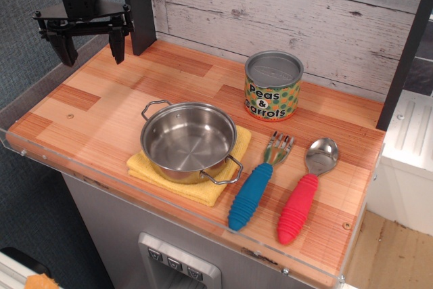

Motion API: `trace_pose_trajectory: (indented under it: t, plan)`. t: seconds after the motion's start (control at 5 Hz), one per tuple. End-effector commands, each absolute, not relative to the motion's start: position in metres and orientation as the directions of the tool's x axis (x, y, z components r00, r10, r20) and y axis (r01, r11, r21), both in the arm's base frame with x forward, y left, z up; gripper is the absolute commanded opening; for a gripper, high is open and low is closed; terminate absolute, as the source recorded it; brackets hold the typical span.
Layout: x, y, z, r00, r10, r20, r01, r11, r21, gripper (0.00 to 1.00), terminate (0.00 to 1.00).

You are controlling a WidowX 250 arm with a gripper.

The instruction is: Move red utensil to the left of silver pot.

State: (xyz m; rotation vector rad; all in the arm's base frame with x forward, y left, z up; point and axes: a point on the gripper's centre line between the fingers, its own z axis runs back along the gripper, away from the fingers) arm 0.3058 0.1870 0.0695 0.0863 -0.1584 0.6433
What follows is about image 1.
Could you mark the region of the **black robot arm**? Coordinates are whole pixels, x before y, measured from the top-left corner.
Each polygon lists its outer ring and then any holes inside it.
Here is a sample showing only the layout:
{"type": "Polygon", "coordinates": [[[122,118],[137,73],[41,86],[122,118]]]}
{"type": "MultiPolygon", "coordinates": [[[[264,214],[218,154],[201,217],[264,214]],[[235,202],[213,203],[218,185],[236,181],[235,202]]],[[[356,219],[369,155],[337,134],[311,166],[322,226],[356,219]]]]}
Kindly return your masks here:
{"type": "Polygon", "coordinates": [[[112,56],[120,64],[125,37],[134,31],[131,6],[106,0],[62,0],[59,5],[35,11],[32,18],[38,22],[41,38],[69,67],[78,57],[73,37],[108,35],[112,56]]]}

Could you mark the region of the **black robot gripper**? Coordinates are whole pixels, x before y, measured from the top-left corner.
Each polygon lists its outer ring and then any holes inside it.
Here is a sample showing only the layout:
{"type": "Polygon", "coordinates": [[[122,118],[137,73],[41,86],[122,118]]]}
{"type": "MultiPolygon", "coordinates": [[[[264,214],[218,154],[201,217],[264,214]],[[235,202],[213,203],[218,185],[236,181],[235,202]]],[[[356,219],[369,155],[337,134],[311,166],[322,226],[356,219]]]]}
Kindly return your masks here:
{"type": "Polygon", "coordinates": [[[134,31],[131,6],[106,0],[62,0],[61,4],[40,9],[32,18],[66,66],[78,57],[72,37],[109,34],[109,44],[117,64],[124,61],[124,37],[134,31]]]}

